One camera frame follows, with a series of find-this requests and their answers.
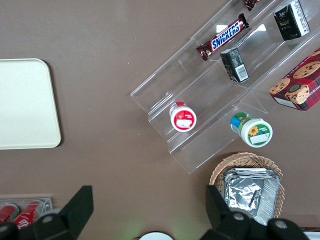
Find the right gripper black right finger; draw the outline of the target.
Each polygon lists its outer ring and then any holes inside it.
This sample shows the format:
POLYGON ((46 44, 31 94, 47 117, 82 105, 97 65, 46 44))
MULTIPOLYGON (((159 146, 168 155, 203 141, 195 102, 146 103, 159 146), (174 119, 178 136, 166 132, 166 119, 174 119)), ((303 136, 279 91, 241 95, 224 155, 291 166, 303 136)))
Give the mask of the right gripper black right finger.
POLYGON ((211 229, 202 240, 307 240, 301 228, 283 218, 262 225, 240 211, 232 211, 214 185, 206 186, 205 207, 211 229))

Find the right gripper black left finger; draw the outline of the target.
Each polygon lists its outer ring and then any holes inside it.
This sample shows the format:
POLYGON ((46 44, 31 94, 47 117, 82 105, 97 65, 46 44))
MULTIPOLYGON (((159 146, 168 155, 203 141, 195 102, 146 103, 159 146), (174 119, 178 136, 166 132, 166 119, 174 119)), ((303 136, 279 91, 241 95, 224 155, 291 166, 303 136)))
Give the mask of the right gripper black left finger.
POLYGON ((19 240, 76 240, 94 211, 93 188, 82 186, 59 211, 18 231, 19 240))

